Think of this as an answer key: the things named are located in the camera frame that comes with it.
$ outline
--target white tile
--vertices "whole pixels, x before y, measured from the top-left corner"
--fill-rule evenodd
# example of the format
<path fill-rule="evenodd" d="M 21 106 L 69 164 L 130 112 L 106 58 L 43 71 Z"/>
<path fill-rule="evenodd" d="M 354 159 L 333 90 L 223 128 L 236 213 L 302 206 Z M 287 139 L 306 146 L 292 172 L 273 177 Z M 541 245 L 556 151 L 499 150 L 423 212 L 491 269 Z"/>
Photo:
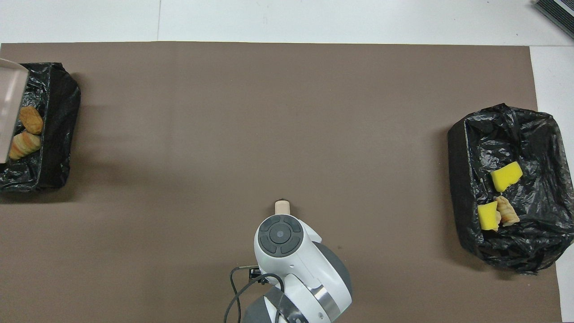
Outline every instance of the white tile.
<path fill-rule="evenodd" d="M 574 45 L 530 0 L 162 0 L 158 39 Z"/>
<path fill-rule="evenodd" d="M 531 47 L 538 109 L 558 122 L 566 158 L 574 170 L 574 47 Z M 556 261 L 562 320 L 574 322 L 574 247 Z"/>
<path fill-rule="evenodd" d="M 160 0 L 0 0 L 0 43 L 157 40 Z"/>

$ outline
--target black plastic bag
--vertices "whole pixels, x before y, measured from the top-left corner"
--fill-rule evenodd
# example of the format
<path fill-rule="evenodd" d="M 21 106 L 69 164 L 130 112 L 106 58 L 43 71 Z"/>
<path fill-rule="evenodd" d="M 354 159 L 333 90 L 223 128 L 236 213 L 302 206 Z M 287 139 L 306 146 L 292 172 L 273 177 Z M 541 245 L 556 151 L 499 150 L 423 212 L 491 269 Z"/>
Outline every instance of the black plastic bag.
<path fill-rule="evenodd" d="M 472 113 L 448 131 L 452 205 L 462 247 L 486 263 L 535 274 L 574 239 L 574 191 L 560 130 L 547 113 L 504 103 Z M 518 162 L 523 175 L 503 193 L 490 172 Z M 481 230 L 477 207 L 506 197 L 520 222 Z"/>
<path fill-rule="evenodd" d="M 65 185 L 70 147 L 80 106 L 80 88 L 61 63 L 22 64 L 29 71 L 21 106 L 44 119 L 40 150 L 0 164 L 0 191 L 39 191 Z M 18 121 L 14 134 L 24 131 Z"/>

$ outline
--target brown mat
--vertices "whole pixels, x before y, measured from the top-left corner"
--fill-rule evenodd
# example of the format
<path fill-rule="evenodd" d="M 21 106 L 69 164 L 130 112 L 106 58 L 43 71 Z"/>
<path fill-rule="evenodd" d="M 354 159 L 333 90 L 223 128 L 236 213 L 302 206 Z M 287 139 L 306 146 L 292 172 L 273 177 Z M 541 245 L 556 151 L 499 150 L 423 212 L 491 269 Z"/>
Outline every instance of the brown mat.
<path fill-rule="evenodd" d="M 351 273 L 338 322 L 560 321 L 554 267 L 519 276 L 464 251 L 448 187 L 452 124 L 501 102 L 536 109 L 527 47 L 3 44 L 1 55 L 60 61 L 82 88 L 67 186 L 1 198 L 3 322 L 221 322 L 228 272 L 255 263 L 253 235 L 279 198 Z"/>

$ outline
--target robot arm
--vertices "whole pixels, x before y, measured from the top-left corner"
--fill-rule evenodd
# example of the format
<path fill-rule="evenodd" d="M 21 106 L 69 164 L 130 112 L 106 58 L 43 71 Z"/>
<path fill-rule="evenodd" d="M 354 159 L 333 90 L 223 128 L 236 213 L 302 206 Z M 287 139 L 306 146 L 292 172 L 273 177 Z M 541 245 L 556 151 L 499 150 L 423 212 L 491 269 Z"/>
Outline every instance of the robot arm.
<path fill-rule="evenodd" d="M 263 274 L 278 281 L 247 308 L 244 322 L 330 323 L 351 304 L 352 287 L 347 269 L 307 224 L 290 215 L 289 202 L 277 201 L 275 215 L 260 224 L 254 239 L 255 257 Z"/>

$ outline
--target cable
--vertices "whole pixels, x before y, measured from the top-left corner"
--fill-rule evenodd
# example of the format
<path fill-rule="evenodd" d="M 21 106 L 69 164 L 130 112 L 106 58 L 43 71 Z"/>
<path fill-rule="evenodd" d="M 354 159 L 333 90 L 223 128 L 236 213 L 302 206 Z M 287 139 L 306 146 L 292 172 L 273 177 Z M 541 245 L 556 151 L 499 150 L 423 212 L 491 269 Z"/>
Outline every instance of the cable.
<path fill-rule="evenodd" d="M 227 316 L 229 315 L 229 310 L 231 309 L 231 307 L 233 306 L 233 303 L 235 303 L 238 299 L 239 296 L 241 294 L 243 294 L 243 292 L 245 292 L 251 285 L 257 283 L 259 280 L 266 278 L 266 277 L 273 277 L 275 278 L 277 281 L 279 281 L 279 285 L 280 285 L 280 289 L 282 292 L 285 292 L 285 284 L 283 283 L 283 280 L 281 279 L 281 277 L 277 276 L 276 274 L 263 274 L 263 275 L 259 275 L 257 277 L 255 277 L 252 281 L 250 281 L 249 283 L 245 284 L 245 286 L 238 292 L 235 294 L 235 297 L 231 300 L 231 302 L 229 303 L 229 306 L 227 306 L 227 310 L 225 311 L 225 315 L 223 316 L 223 323 L 227 322 Z M 275 322 L 277 323 L 279 320 L 279 316 L 276 315 L 275 316 Z"/>
<path fill-rule="evenodd" d="M 235 288 L 235 283 L 233 282 L 233 273 L 242 270 L 242 269 L 255 269 L 259 268 L 259 266 L 239 266 L 235 267 L 229 273 L 229 280 L 231 281 L 231 288 L 233 288 L 233 294 L 237 295 L 237 289 Z M 239 302 L 239 298 L 237 298 L 237 323 L 241 323 L 241 303 Z"/>

